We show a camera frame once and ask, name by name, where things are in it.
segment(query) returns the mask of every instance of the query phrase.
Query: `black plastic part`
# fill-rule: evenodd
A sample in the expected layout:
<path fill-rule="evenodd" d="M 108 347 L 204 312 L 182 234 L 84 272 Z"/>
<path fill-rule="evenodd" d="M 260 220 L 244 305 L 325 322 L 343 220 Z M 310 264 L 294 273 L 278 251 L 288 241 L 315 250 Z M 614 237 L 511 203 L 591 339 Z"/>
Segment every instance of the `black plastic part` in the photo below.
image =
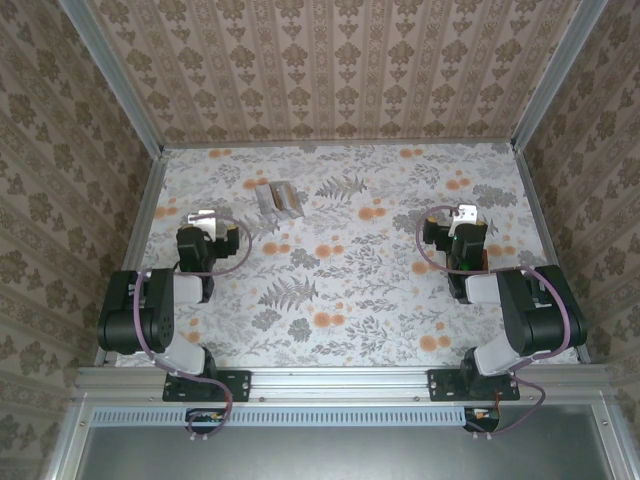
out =
<path fill-rule="evenodd" d="M 472 348 L 465 353 L 459 368 L 427 371 L 432 402 L 519 400 L 520 390 L 509 375 L 485 377 L 476 367 Z"/>
<path fill-rule="evenodd" d="M 210 272 L 216 263 L 213 241 L 208 233 L 192 225 L 176 233 L 180 271 Z"/>
<path fill-rule="evenodd" d="M 557 290 L 569 313 L 570 347 L 583 345 L 587 340 L 587 323 L 578 307 L 567 281 L 557 265 L 535 269 Z M 560 308 L 548 292 L 532 292 L 532 283 L 519 270 L 497 272 L 498 289 L 509 345 L 520 356 L 555 350 L 562 343 L 564 326 Z M 551 304 L 538 307 L 533 296 L 543 296 Z"/>
<path fill-rule="evenodd" d="M 484 270 L 484 240 L 487 225 L 458 225 L 453 237 L 450 228 L 428 220 L 424 222 L 422 239 L 427 245 L 435 244 L 436 250 L 446 253 L 447 268 L 452 270 Z M 468 275 L 448 273 L 449 292 L 460 303 L 469 303 L 465 289 Z"/>
<path fill-rule="evenodd" d="M 200 280 L 202 280 L 202 300 L 200 300 L 200 303 L 207 303 L 211 299 L 211 295 L 213 295 L 215 283 L 213 277 L 200 277 Z"/>
<path fill-rule="evenodd" d="M 474 408 L 465 408 L 464 409 L 464 418 L 467 422 L 473 422 L 474 425 L 477 425 L 482 430 L 479 430 L 468 423 L 463 426 L 467 432 L 495 432 L 496 428 L 498 428 L 498 424 L 500 423 L 500 413 L 497 408 L 484 408 L 484 410 L 488 410 L 489 413 L 487 416 L 483 418 L 477 418 L 474 414 Z"/>
<path fill-rule="evenodd" d="M 133 324 L 133 295 L 138 273 L 132 270 L 115 272 L 109 280 L 97 337 L 107 352 L 132 355 L 141 350 Z M 142 333 L 149 348 L 163 353 L 173 340 L 173 270 L 154 269 L 143 284 L 144 306 L 140 308 Z"/>
<path fill-rule="evenodd" d="M 229 255 L 235 255 L 238 248 L 240 248 L 240 231 L 238 227 L 229 227 L 226 237 L 226 240 L 217 238 L 213 244 L 217 258 L 227 258 Z"/>

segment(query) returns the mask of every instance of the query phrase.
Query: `damask wallpaper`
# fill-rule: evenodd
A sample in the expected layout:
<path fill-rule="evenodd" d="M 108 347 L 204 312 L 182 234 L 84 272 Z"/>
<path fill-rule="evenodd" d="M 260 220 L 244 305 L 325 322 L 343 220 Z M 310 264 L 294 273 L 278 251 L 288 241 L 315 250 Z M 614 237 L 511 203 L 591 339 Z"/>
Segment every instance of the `damask wallpaper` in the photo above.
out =
<path fill-rule="evenodd" d="M 640 3 L 610 1 L 526 148 L 561 265 L 640 434 Z"/>
<path fill-rule="evenodd" d="M 247 263 L 206 304 L 176 308 L 176 329 L 234 367 L 459 364 L 503 325 L 499 307 L 460 305 L 415 246 L 427 207 L 474 203 L 492 267 L 545 264 L 511 147 L 359 145 L 169 150 L 143 265 L 171 267 L 176 229 L 214 208 L 244 221 Z M 254 188 L 290 180 L 305 216 L 273 224 Z M 244 255 L 242 242 L 239 256 Z M 443 262 L 443 254 L 426 247 Z M 220 260 L 228 268 L 239 257 Z M 566 352 L 558 362 L 575 362 Z M 141 365 L 123 358 L 119 366 Z"/>
<path fill-rule="evenodd" d="M 578 0 L 90 0 L 170 146 L 511 137 Z"/>
<path fill-rule="evenodd" d="M 149 156 L 56 1 L 0 1 L 0 477 L 38 478 Z"/>

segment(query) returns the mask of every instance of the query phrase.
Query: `aluminum frame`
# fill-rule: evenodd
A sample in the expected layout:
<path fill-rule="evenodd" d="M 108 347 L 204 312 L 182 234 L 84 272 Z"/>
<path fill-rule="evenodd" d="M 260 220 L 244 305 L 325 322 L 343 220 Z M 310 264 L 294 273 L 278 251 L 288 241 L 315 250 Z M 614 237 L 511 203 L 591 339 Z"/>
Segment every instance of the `aluminum frame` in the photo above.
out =
<path fill-rule="evenodd" d="M 517 148 L 524 149 L 531 140 L 607 3 L 589 0 L 578 5 L 513 132 L 512 142 Z"/>
<path fill-rule="evenodd" d="M 91 57 L 118 99 L 138 137 L 156 161 L 162 154 L 160 134 L 146 114 L 142 101 L 129 83 L 126 69 L 111 51 L 111 47 L 100 30 L 97 20 L 84 0 L 61 0 L 62 8 L 87 46 Z"/>
<path fill-rule="evenodd" d="M 427 370 L 434 367 L 255 368 L 249 405 L 264 407 L 414 407 L 486 406 L 492 402 L 429 400 Z M 589 405 L 599 426 L 615 479 L 638 477 L 638 457 L 615 403 L 604 365 L 533 365 L 519 376 L 542 386 L 548 405 Z M 105 406 L 163 408 L 165 374 L 148 367 L 83 368 L 62 426 L 47 480 L 73 480 L 91 428 L 95 408 Z M 533 405 L 539 392 L 522 386 L 521 400 Z M 221 407 L 222 403 L 176 403 L 185 407 Z"/>

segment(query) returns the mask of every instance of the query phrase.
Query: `floor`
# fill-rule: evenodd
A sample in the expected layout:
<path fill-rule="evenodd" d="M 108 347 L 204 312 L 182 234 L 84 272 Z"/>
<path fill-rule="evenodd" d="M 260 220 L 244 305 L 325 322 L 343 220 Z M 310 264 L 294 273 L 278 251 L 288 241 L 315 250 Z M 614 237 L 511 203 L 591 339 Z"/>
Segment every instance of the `floor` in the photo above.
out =
<path fill-rule="evenodd" d="M 505 417 L 528 407 L 505 407 Z M 461 427 L 92 428 L 79 479 L 612 479 L 590 407 L 544 407 L 491 441 Z"/>
<path fill-rule="evenodd" d="M 499 308 L 459 305 L 445 275 L 415 248 L 415 222 L 430 206 L 477 205 L 489 225 L 491 267 L 546 263 L 508 144 L 189 149 L 165 156 L 143 266 L 176 262 L 176 229 L 198 209 L 232 215 L 255 237 L 248 262 L 216 279 L 209 303 L 175 311 L 177 330 L 209 348 L 220 366 L 457 364 L 469 347 L 492 339 L 502 328 Z M 253 188 L 274 180 L 297 187 L 303 218 L 276 225 L 259 215 Z M 572 350 L 555 361 L 575 363 L 577 356 Z M 117 364 L 143 362 L 120 357 Z"/>

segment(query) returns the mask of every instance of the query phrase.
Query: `vent grille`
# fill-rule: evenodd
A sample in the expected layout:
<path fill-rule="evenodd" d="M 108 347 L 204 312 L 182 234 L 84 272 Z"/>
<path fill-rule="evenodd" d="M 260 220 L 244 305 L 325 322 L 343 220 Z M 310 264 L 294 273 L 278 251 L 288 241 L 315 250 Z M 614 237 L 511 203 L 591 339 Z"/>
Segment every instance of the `vent grille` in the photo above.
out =
<path fill-rule="evenodd" d="M 92 427 L 185 426 L 185 407 L 96 408 Z M 463 407 L 276 408 L 236 407 L 228 426 L 237 427 L 393 427 L 462 426 Z M 208 425 L 195 422 L 195 426 Z"/>

